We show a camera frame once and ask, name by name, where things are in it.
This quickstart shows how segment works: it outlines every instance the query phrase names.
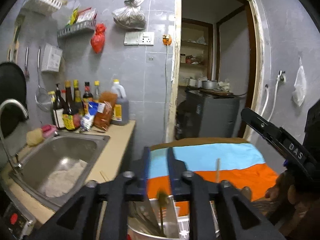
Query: doorway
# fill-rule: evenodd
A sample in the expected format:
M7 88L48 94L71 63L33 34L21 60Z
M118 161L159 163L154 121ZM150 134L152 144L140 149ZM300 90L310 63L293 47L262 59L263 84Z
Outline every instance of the doorway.
M181 4L180 53L175 54L178 64L175 63L174 71L178 80L177 100L171 98L167 135L170 137L175 103L177 120L172 134L175 139L179 136L246 138L246 125L241 122L240 112L244 107L255 106L254 94L260 81L256 75L260 71L257 57L260 48L256 46L258 33L252 4L250 0L182 0ZM223 88L223 93L216 95L216 91L197 88L201 86L198 80L217 80L220 85L217 88ZM215 103L204 107L202 104L207 101ZM185 114L186 108L192 108L191 112L189 109ZM208 132L212 124L219 132Z

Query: red button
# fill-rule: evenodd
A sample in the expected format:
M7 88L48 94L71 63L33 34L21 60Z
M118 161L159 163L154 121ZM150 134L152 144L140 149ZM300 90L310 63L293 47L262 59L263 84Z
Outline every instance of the red button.
M10 218L10 223L14 225L17 222L17 220L18 220L18 215L16 213L13 213Z

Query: red plastic bag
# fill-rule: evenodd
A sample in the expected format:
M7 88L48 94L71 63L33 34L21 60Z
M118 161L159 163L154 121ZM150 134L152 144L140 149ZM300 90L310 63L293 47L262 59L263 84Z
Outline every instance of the red plastic bag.
M96 26L96 32L94 36L91 38L91 46L95 53L99 53L102 51L104 42L106 38L104 37L104 32L106 30L106 27L103 23L97 24Z

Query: light blue fabric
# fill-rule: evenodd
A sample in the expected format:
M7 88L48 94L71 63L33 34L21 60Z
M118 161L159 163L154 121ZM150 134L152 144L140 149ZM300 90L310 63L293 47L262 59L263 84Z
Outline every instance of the light blue fabric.
M191 171L215 171L220 158L220 170L246 169L265 163L262 154L250 143L214 143L173 148L176 159L184 161ZM167 148L151 152L149 179L168 175Z

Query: stainless steel sink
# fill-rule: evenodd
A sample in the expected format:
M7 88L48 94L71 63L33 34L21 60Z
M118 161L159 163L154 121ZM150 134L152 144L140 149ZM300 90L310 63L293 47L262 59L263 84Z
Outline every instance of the stainless steel sink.
M57 211L82 187L109 139L109 136L58 132L20 160L20 178L13 171L10 176L40 203ZM50 174L68 170L79 160L87 165L73 188L59 197L47 197L43 188Z

